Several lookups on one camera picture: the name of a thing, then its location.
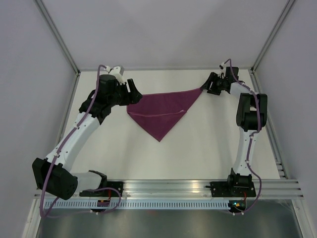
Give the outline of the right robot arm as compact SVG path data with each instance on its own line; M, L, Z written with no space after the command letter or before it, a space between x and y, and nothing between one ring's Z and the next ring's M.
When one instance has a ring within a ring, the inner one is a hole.
M239 127L239 145L236 160L225 182L211 182L212 197L256 197L251 164L258 134L267 122L267 95L254 92L238 79L238 67L220 65L220 73L212 72L200 87L209 94L219 96L225 91L239 102L236 124Z

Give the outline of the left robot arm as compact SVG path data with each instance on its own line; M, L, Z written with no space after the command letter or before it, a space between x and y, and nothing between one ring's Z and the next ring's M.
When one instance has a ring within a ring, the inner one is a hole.
M71 174L72 166L89 137L111 113L112 107L136 104L141 98L142 94L132 79L120 83L114 75L99 76L96 88L82 103L68 134L44 159L36 158L32 164L36 185L42 193L48 192L63 200L82 191L104 196L108 191L105 174L95 170Z

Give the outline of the purple cloth napkin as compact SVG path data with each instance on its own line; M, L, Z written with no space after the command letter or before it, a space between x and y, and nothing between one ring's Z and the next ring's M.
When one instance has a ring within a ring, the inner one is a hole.
M200 88L144 95L137 104L127 106L129 116L160 142L199 98Z

